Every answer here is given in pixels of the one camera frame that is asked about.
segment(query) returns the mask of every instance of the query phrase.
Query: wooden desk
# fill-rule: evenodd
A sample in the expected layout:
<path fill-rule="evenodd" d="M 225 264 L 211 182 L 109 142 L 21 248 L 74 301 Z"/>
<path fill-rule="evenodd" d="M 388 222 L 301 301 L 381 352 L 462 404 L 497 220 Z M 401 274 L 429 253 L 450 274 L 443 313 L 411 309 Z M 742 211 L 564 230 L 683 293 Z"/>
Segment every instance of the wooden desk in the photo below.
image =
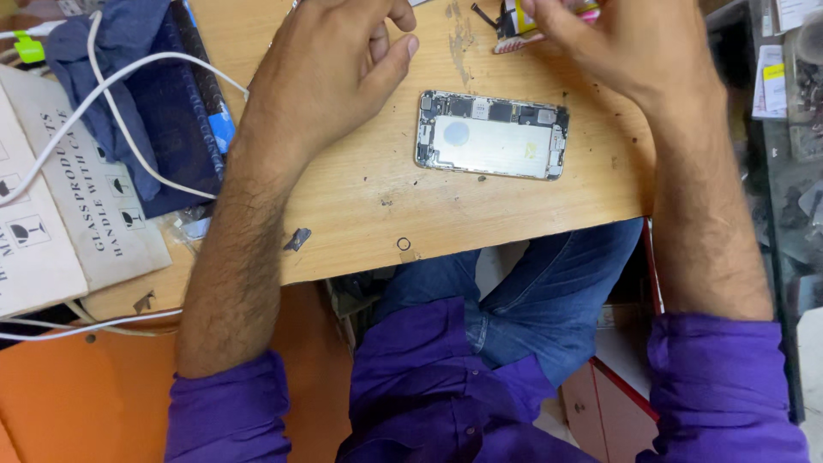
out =
<path fill-rule="evenodd" d="M 489 13 L 500 5 L 478 3 Z M 212 63 L 249 82 L 291 0 L 190 4 Z M 283 284 L 651 213 L 654 149 L 638 108 L 582 75 L 551 44 L 493 55 L 495 32 L 471 4 L 430 0 L 415 7 L 421 47 L 408 77 L 376 119 L 312 162 L 291 196 L 283 242 L 299 227 L 311 229 L 311 237 L 297 252 L 261 250 L 272 259 L 281 256 Z M 243 98 L 232 87 L 223 89 L 237 120 Z M 567 105 L 563 176 L 544 182 L 487 175 L 478 182 L 478 175 L 417 167 L 417 108 L 427 89 Z M 401 255 L 403 237 L 412 252 Z M 170 248 L 172 267 L 87 297 L 90 312 L 98 318 L 132 314 L 133 304 L 152 290 L 152 311 L 179 306 L 192 259 L 179 245 Z"/>

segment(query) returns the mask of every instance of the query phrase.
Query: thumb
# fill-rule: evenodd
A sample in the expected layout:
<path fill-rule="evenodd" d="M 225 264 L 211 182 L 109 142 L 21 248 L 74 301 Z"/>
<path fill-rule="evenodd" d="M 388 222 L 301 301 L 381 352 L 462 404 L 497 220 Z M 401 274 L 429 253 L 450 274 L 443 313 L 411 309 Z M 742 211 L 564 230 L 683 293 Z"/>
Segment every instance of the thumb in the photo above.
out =
<path fill-rule="evenodd" d="M 420 41 L 407 34 L 394 42 L 386 55 L 360 82 L 360 93 L 373 105 L 377 114 L 409 71 L 412 56 L 420 48 Z"/>
<path fill-rule="evenodd" d="M 566 49 L 572 57 L 594 58 L 590 55 L 605 44 L 600 31 L 581 21 L 560 0 L 520 0 L 520 7 L 534 18 L 543 34 Z"/>

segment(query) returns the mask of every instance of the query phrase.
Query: purple shirt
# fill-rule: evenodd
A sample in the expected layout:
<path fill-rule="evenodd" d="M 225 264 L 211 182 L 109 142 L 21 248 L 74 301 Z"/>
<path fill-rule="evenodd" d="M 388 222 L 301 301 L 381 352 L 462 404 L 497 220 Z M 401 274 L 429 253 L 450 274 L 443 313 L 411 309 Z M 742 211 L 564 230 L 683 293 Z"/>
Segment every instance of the purple shirt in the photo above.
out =
<path fill-rule="evenodd" d="M 649 341 L 660 436 L 638 461 L 807 461 L 788 421 L 779 325 L 660 316 Z M 472 355 L 463 300 L 394 312 L 355 355 L 352 434 L 338 461 L 595 461 L 534 428 L 555 395 L 537 359 L 492 371 Z M 171 388 L 167 461 L 286 461 L 280 357 Z"/>

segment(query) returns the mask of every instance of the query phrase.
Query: smartphone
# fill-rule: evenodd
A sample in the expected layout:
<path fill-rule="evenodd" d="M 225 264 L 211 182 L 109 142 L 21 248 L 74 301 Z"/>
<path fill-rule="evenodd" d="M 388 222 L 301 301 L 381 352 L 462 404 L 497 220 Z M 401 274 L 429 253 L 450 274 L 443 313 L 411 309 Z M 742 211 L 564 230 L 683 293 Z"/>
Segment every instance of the smartphone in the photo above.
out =
<path fill-rule="evenodd" d="M 428 90 L 420 98 L 415 163 L 442 171 L 557 180 L 568 134 L 564 106 Z"/>

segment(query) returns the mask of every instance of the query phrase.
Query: left hand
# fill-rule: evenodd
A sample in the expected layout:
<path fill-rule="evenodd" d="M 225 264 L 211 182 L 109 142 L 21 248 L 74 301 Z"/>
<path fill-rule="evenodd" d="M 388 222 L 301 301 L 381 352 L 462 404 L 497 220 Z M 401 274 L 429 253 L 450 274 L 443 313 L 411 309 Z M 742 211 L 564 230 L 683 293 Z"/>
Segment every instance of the left hand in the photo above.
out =
<path fill-rule="evenodd" d="M 304 0 L 286 17 L 239 127 L 247 173 L 284 163 L 302 171 L 380 112 L 420 45 L 411 34 L 390 44 L 387 17 L 406 32 L 416 26 L 407 0 Z"/>

